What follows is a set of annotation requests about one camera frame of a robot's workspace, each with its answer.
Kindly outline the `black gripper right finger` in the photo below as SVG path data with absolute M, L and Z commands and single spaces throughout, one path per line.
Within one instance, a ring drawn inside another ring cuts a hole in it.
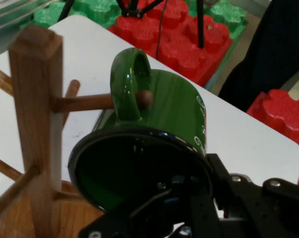
M 230 174 L 217 154 L 194 161 L 194 238 L 299 238 L 299 186 L 270 178 L 258 186 Z

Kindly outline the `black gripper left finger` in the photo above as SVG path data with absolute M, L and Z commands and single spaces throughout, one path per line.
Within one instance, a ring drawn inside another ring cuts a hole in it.
M 80 238 L 190 238 L 188 188 L 170 188 L 128 198 L 84 227 Z

